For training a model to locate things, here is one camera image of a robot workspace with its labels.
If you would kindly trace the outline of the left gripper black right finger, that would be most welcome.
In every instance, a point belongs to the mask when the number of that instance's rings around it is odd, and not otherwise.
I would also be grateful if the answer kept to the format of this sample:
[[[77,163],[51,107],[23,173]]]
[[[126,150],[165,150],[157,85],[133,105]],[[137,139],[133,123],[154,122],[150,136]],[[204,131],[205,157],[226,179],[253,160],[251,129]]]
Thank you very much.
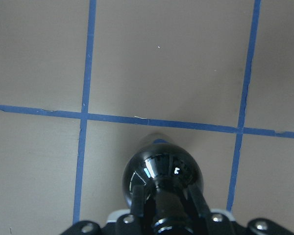
[[[199,186],[198,185],[188,186],[188,193],[190,196],[190,200],[192,201],[198,216],[206,217],[210,213],[210,209],[203,197],[203,193],[201,192]]]

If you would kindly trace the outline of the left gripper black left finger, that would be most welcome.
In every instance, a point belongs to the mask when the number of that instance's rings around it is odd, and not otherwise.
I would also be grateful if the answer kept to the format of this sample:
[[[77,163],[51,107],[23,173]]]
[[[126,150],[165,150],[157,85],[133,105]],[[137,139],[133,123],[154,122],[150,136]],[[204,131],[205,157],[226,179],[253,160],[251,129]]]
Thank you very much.
[[[133,188],[130,212],[136,217],[144,217],[145,192],[144,186],[136,185]]]

